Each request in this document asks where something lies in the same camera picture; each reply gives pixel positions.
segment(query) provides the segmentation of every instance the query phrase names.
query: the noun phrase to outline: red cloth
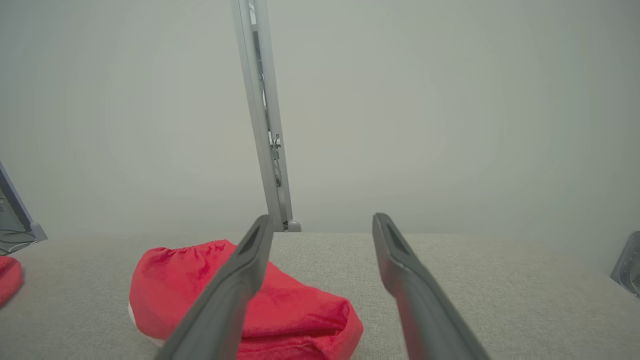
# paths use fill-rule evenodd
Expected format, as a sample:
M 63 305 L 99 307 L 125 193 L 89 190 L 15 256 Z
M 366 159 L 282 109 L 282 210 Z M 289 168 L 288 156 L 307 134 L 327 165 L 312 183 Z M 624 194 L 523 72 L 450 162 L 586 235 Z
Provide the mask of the red cloth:
M 147 251 L 129 294 L 138 329 L 166 340 L 235 248 L 218 240 Z M 305 286 L 269 262 L 248 304 L 237 358 L 348 359 L 362 330 L 349 300 Z
M 10 256 L 0 256 L 0 306 L 22 286 L 22 266 Z

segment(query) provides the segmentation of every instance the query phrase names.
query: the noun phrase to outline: white wall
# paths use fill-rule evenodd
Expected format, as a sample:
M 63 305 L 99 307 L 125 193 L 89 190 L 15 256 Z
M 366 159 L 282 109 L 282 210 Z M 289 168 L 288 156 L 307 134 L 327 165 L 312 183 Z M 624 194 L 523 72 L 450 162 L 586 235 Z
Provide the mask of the white wall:
M 0 160 L 50 238 L 266 212 L 229 1 L 0 3 Z
M 294 218 L 383 211 L 611 271 L 640 229 L 639 6 L 270 1 Z

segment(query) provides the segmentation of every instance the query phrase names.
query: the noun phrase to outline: black cable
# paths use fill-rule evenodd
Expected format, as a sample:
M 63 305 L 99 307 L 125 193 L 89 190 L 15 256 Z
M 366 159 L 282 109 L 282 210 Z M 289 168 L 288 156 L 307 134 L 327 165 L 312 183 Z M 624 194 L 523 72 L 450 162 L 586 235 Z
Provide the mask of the black cable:
M 16 246 L 18 246 L 18 245 L 21 245 L 21 244 L 26 244 L 26 243 L 28 243 L 29 245 L 31 245 L 32 243 L 34 243 L 34 242 L 36 242 L 36 241 L 38 241 L 38 240 L 25 241 L 25 242 L 23 242 L 23 243 L 15 243 L 16 245 L 12 246 L 12 247 L 11 247 L 11 249 L 13 249 L 14 247 L 16 247 Z M 10 254 L 13 254 L 14 252 L 18 251 L 18 250 L 9 251 L 9 250 L 4 250 L 4 249 L 0 249 L 0 250 L 4 252 L 4 254 L 3 254 L 4 256 L 7 256 L 7 255 L 10 255 Z
M 34 234 L 29 233 L 28 231 L 15 231 L 15 230 L 7 230 L 7 229 L 0 229 L 0 231 L 12 231 L 12 233 L 8 233 L 8 234 L 0 234 L 0 238 L 3 238 L 5 236 L 9 236 L 9 235 L 16 235 L 16 234 L 27 234 L 32 236 L 34 239 L 37 239 L 36 236 Z M 0 243 L 7 243 L 7 244 L 20 244 L 20 243 L 28 243 L 31 242 L 33 240 L 30 241 L 4 241 L 4 240 L 0 240 Z
M 33 243 L 35 240 L 29 240 L 29 241 L 4 241 L 4 240 L 0 240 L 0 243 L 5 243 L 5 244 L 26 244 L 26 243 Z

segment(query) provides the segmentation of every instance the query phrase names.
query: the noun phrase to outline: folded red towel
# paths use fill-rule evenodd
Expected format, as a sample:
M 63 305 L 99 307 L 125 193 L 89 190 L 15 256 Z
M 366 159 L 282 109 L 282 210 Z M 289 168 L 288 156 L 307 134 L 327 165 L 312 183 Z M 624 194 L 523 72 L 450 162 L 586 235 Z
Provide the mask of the folded red towel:
M 166 340 L 236 246 L 227 240 L 147 251 L 133 274 L 130 310 L 138 329 Z M 305 286 L 269 262 L 248 304 L 239 359 L 348 359 L 362 335 L 349 300 Z
M 0 256 L 0 306 L 22 286 L 22 266 L 10 256 Z

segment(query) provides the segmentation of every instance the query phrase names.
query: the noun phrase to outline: fabric table surface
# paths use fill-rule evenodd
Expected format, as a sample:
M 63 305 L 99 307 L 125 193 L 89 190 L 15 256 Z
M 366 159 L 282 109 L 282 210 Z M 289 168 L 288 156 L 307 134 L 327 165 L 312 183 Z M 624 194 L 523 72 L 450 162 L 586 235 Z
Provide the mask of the fabric table surface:
M 570 256 L 513 241 L 405 238 L 493 358 L 640 353 L 639 301 Z M 0 358 L 153 357 L 127 313 L 132 272 L 148 249 L 209 240 L 53 238 L 18 251 L 24 285 L 0 308 Z M 407 357 L 370 234 L 276 233 L 270 260 L 353 303 L 364 324 L 354 358 Z

